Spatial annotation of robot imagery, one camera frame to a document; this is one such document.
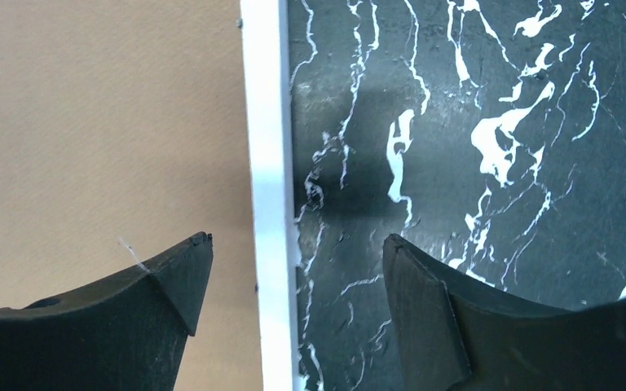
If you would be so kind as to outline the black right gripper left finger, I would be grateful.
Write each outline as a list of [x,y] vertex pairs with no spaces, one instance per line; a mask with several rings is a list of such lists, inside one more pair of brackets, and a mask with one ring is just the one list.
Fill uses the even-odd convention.
[[0,308],[0,390],[171,390],[214,259],[196,233],[112,275]]

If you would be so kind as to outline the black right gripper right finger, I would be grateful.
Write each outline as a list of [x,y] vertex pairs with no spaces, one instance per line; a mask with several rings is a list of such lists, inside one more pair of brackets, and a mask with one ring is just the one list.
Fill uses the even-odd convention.
[[383,245],[408,390],[626,390],[626,298],[581,311],[502,292],[399,235]]

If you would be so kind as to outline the white picture frame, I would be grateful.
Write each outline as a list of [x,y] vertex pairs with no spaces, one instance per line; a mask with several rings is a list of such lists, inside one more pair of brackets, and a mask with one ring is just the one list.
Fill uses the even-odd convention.
[[0,308],[213,238],[171,390],[294,389],[281,1],[0,1]]

